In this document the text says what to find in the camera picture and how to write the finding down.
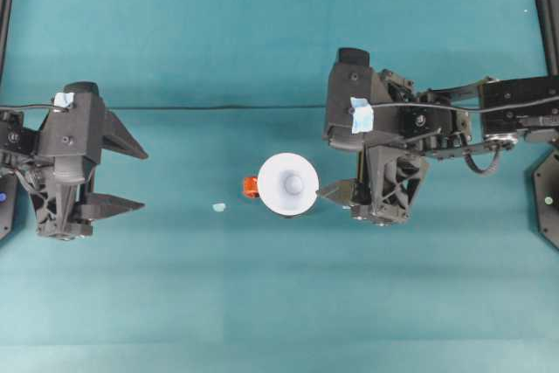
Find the teal surface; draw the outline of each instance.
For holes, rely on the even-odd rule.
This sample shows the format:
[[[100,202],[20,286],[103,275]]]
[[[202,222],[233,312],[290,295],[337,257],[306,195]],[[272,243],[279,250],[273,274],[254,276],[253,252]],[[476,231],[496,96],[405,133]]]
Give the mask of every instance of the teal surface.
[[[80,2],[63,6],[66,0],[58,0],[58,11],[75,11],[68,19],[79,28],[72,28],[64,14],[41,6],[54,0],[15,0],[3,102],[44,100],[73,79],[96,79],[107,104],[118,107],[323,102],[335,42],[351,43],[355,28],[362,28],[365,47],[382,44],[376,66],[412,73],[424,86],[453,85],[480,73],[545,73],[533,0],[500,0],[492,8],[479,0],[460,0],[459,7],[421,0],[428,17],[417,6],[415,15],[404,10],[397,21],[379,13],[366,31],[355,22],[362,14],[372,17],[373,6],[352,10],[344,19],[353,24],[339,31],[334,6],[343,8],[343,2],[334,2],[326,22],[337,41],[322,33],[325,21],[311,19],[312,3],[293,0],[282,9],[296,16],[293,8],[299,8],[306,17],[299,25],[285,32],[257,28],[254,38],[239,32],[258,47],[251,60],[238,59],[234,52],[242,52],[243,43],[231,38],[228,44],[222,33],[235,34],[229,25],[242,28],[242,17],[254,13],[249,6],[231,7],[230,23],[218,30],[200,18],[197,37],[182,18],[161,18],[162,32],[150,44],[142,35],[154,26],[109,20],[117,11],[112,1],[82,1],[104,13],[83,19]],[[132,13],[139,4],[160,3],[170,13],[166,2],[118,4],[137,3]],[[176,15],[186,16],[183,8],[191,3],[174,2]],[[314,2],[319,13],[322,0]],[[223,8],[214,8],[216,17],[227,15]],[[394,17],[396,6],[389,9]],[[55,17],[65,31],[52,24]],[[312,25],[321,35],[309,41]],[[188,43],[171,37],[178,33],[192,41],[199,58],[221,63],[209,88],[177,89],[197,85],[187,66],[160,79],[165,66],[149,70],[158,60],[172,65],[172,44],[177,57],[188,57]],[[396,34],[406,42],[386,41]],[[81,50],[72,56],[73,41]],[[204,43],[212,48],[202,54]],[[315,45],[313,53],[300,43]],[[230,55],[219,56],[222,51]],[[134,61],[139,52],[144,59]],[[291,53],[305,60],[295,66]],[[263,59],[271,57],[273,66]],[[234,79],[254,66],[269,73],[246,84],[241,76]],[[301,75],[313,86],[312,101],[288,90]],[[278,86],[285,94],[271,98],[281,92]],[[283,151],[306,156],[322,184],[353,176],[355,157],[320,140],[323,109],[116,112],[150,158],[107,152],[96,188],[147,206],[98,222],[88,240],[61,243],[35,235],[31,205],[21,195],[15,232],[0,243],[1,371],[557,371],[559,252],[536,232],[528,180],[546,146],[522,143],[488,178],[462,161],[433,162],[411,221],[383,229],[322,201],[305,217],[278,218],[240,194],[242,177]],[[31,126],[41,119],[41,112],[28,113]],[[215,203],[225,203],[225,212],[215,212]]]
[[[114,107],[321,104],[335,52],[418,88],[545,72],[534,0],[13,0],[2,98],[95,80]]]

